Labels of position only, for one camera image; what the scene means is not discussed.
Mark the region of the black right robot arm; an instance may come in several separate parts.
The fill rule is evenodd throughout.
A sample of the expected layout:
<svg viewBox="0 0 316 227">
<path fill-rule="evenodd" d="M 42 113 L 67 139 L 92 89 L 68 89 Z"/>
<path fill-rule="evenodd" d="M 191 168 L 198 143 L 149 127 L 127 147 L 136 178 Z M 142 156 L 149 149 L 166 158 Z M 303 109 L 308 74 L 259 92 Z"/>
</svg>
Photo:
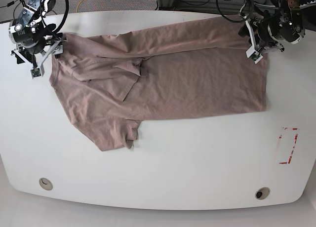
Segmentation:
<svg viewBox="0 0 316 227">
<path fill-rule="evenodd" d="M 47 24 L 44 21 L 51 12 L 56 0 L 21 0 L 23 9 L 16 19 L 10 22 L 9 38 L 15 48 L 11 55 L 17 64 L 28 63 L 33 78 L 43 76 L 43 63 L 49 55 L 63 53 L 65 38 L 60 32 L 69 13 L 69 0 L 65 0 L 65 12 L 61 23 Z"/>
</svg>

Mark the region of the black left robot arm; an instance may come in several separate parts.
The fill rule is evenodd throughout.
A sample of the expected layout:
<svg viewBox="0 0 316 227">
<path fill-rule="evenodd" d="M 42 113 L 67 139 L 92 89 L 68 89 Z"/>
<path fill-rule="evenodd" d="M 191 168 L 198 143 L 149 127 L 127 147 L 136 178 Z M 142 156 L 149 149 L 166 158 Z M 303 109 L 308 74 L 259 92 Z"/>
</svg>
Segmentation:
<svg viewBox="0 0 316 227">
<path fill-rule="evenodd" d="M 250 37 L 247 58 L 258 63 L 264 54 L 284 51 L 283 42 L 298 43 L 305 35 L 299 0 L 270 0 L 274 13 L 261 11 L 249 0 L 250 12 L 243 15 L 245 24 L 239 35 Z"/>
</svg>

